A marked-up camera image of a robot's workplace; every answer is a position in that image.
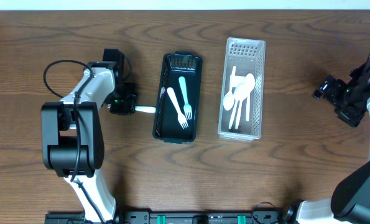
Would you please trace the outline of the white plastic fork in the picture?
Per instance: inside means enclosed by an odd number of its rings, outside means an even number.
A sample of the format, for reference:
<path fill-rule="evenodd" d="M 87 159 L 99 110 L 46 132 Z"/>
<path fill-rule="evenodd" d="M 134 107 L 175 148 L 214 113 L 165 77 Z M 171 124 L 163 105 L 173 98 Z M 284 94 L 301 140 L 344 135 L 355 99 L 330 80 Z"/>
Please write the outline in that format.
<path fill-rule="evenodd" d="M 135 110 L 143 113 L 155 113 L 156 108 L 153 106 L 136 106 Z"/>
<path fill-rule="evenodd" d="M 171 102 L 173 103 L 173 106 L 174 106 L 174 108 L 177 112 L 179 124 L 181 125 L 182 129 L 187 129 L 188 128 L 187 119 L 186 119 L 185 115 L 182 113 L 182 111 L 179 107 L 177 97 L 176 97 L 176 94 L 175 94 L 173 88 L 168 87 L 167 88 L 167 93 L 168 93 L 168 96 L 169 96 Z"/>

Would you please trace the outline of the mint green plastic fork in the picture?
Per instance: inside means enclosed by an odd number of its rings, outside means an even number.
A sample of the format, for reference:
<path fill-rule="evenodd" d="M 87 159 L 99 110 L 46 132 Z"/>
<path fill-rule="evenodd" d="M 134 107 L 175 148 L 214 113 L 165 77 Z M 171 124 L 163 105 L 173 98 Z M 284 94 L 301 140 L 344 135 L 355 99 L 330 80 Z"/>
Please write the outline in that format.
<path fill-rule="evenodd" d="M 193 119 L 193 113 L 192 113 L 192 107 L 188 102 L 187 84 L 186 84 L 185 77 L 179 77 L 178 81 L 179 81 L 179 84 L 180 84 L 180 88 L 181 88 L 182 96 L 183 96 L 183 101 L 184 101 L 183 110 L 185 112 L 185 117 L 186 117 L 187 120 L 191 120 L 191 119 Z"/>

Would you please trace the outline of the white spoon clear basket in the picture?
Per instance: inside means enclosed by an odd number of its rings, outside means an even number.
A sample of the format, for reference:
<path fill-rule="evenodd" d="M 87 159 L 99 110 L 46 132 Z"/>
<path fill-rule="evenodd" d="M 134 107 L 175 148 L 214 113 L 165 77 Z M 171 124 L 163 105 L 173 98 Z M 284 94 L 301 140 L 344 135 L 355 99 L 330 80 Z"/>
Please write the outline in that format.
<path fill-rule="evenodd" d="M 252 73 L 248 73 L 245 78 L 244 84 L 246 85 L 246 121 L 250 119 L 250 112 L 251 112 L 251 92 L 255 88 L 255 78 Z"/>

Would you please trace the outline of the white spoon bowl down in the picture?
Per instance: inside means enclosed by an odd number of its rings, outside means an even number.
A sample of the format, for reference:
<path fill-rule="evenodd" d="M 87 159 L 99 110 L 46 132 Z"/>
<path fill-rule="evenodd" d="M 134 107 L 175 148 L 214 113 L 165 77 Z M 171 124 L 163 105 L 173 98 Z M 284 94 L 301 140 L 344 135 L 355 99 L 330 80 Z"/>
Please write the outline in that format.
<path fill-rule="evenodd" d="M 224 96 L 224 109 L 226 111 L 229 111 L 234 104 L 234 95 L 233 95 L 233 86 L 234 86 L 234 79 L 235 79 L 235 73 L 236 73 L 236 66 L 233 66 L 231 75 L 229 76 L 229 90 Z"/>

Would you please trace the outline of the white spoon horizontal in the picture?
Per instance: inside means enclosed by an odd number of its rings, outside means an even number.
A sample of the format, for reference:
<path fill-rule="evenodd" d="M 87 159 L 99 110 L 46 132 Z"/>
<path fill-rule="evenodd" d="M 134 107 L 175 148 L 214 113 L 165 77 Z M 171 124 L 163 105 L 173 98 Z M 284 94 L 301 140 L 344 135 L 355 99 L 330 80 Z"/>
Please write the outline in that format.
<path fill-rule="evenodd" d="M 236 99 L 236 122 L 235 122 L 235 129 L 238 129 L 240 119 L 241 119 L 241 110 L 242 110 L 242 105 L 243 101 L 247 98 L 249 94 L 249 87 L 245 84 L 242 83 L 240 84 L 235 91 L 235 99 Z"/>

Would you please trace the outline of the white spoon bowl up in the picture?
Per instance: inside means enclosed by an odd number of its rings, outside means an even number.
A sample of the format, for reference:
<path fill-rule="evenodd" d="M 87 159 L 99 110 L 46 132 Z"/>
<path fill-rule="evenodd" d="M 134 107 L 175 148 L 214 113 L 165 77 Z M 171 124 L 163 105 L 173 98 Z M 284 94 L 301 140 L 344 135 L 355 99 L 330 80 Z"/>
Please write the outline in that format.
<path fill-rule="evenodd" d="M 238 101 L 239 101 L 239 98 L 240 98 L 240 95 L 241 93 L 243 92 L 243 86 L 244 86 L 244 83 L 240 83 L 235 91 L 234 91 L 234 107 L 233 107 L 233 110 L 232 110 L 232 113 L 231 113 L 231 117 L 230 117 L 230 121 L 229 121 L 229 126 L 228 128 L 231 129 L 232 126 L 233 126 L 233 123 L 234 123 L 234 117 L 235 117 L 235 114 L 236 114 L 236 109 L 237 109 L 237 105 L 238 105 Z"/>

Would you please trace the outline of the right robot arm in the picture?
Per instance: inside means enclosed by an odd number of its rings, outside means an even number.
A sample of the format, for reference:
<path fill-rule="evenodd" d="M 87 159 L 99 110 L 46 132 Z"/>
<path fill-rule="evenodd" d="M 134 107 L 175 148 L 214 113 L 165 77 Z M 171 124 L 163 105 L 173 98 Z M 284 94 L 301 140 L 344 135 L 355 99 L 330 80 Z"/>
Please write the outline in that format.
<path fill-rule="evenodd" d="M 363 165 L 341 180 L 331 196 L 301 200 L 282 214 L 282 223 L 370 223 L 370 53 L 350 72 L 349 81 L 328 76 L 314 91 L 334 107 L 337 117 L 352 128 L 369 121 L 369 143 Z"/>

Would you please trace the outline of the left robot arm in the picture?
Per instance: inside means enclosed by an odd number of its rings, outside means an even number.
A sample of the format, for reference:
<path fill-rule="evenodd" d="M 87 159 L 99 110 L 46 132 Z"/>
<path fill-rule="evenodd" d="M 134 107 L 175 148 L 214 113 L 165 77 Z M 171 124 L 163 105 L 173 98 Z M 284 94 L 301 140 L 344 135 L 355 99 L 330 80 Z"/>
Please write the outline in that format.
<path fill-rule="evenodd" d="M 83 78 L 59 101 L 41 108 L 42 160 L 74 189 L 82 213 L 50 213 L 46 223 L 119 223 L 116 199 L 110 194 L 101 166 L 104 139 L 99 109 L 116 115 L 133 114 L 137 95 L 124 75 L 126 57 L 105 49 L 100 61 L 81 63 Z"/>

